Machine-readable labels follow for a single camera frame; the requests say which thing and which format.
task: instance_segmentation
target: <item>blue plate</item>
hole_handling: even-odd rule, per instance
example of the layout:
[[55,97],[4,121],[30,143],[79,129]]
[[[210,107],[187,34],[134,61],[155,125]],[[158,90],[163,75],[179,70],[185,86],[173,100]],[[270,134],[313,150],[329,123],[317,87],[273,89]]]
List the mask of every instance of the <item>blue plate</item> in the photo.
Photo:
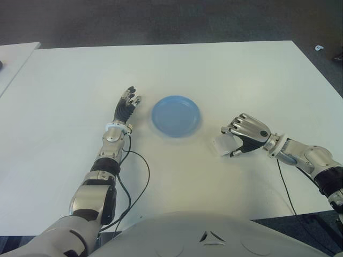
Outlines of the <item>blue plate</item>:
[[190,99],[172,95],[160,100],[152,110],[152,121],[164,134],[179,138],[194,132],[200,122],[200,111]]

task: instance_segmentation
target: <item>black joint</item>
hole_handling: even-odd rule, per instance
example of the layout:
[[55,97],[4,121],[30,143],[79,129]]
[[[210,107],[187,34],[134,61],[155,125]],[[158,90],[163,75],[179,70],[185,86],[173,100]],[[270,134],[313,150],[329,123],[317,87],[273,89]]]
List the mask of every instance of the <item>black joint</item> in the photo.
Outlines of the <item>black joint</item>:
[[115,187],[109,187],[106,193],[105,202],[101,217],[101,224],[107,225],[114,219],[116,209],[117,190]]
[[259,134],[263,137],[268,136],[268,133],[265,130],[262,130]]
[[315,179],[319,191],[329,197],[343,188],[343,167],[332,167],[319,173]]
[[337,211],[337,213],[343,214],[343,205],[337,205],[335,202],[330,202],[331,207]]
[[91,209],[80,209],[73,212],[72,216],[84,218],[86,221],[95,221],[98,217],[98,212]]
[[120,172],[120,166],[115,160],[105,157],[94,162],[91,171],[94,170],[107,171],[116,177]]

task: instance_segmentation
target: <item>robotic hand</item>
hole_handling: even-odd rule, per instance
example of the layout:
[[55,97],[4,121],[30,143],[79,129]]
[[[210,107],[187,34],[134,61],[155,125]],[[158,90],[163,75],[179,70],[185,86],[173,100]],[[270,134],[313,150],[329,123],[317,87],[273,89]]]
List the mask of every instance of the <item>robotic hand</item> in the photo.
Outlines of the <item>robotic hand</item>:
[[114,120],[122,123],[128,121],[136,106],[141,102],[140,96],[137,96],[135,100],[132,100],[135,96],[135,91],[134,87],[129,87],[124,92],[114,112]]
[[243,141],[230,157],[263,147],[270,158],[275,157],[308,173],[343,222],[343,166],[332,159],[327,149],[304,145],[286,134],[272,134],[265,124],[247,114],[236,117],[222,127],[221,132],[231,133]]

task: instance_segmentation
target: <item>small white object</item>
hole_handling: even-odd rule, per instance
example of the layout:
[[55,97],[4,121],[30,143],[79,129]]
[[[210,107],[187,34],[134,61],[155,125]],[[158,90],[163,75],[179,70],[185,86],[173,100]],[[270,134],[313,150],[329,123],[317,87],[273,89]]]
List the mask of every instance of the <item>small white object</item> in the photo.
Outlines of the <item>small white object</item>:
[[315,47],[315,50],[316,50],[316,51],[320,51],[320,50],[322,50],[322,49],[324,49],[324,47],[322,47],[322,46],[320,46],[320,45],[317,45],[317,46]]
[[229,154],[238,147],[236,140],[231,134],[219,135],[213,140],[213,143],[220,156]]

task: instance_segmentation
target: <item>tabletop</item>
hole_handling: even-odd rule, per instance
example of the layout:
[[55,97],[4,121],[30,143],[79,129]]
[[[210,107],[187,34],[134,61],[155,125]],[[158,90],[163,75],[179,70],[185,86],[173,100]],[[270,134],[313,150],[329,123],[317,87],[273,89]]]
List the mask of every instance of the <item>tabletop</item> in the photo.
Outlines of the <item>tabletop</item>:
[[0,61],[3,64],[0,70],[0,97],[32,52],[39,46],[38,42],[0,46]]
[[[292,41],[36,50],[0,99],[2,235],[37,235],[68,214],[130,86],[142,96],[129,119],[132,150],[147,159],[151,181],[119,230],[183,210],[292,215],[275,159],[262,149],[237,158],[214,150],[221,126],[242,112],[343,161],[343,100]],[[169,138],[154,127],[152,108],[169,95],[198,105],[193,135]],[[331,209],[296,168],[281,168],[297,213]],[[144,162],[129,155],[121,178],[135,199],[147,180]],[[117,190],[116,218],[127,205]]]

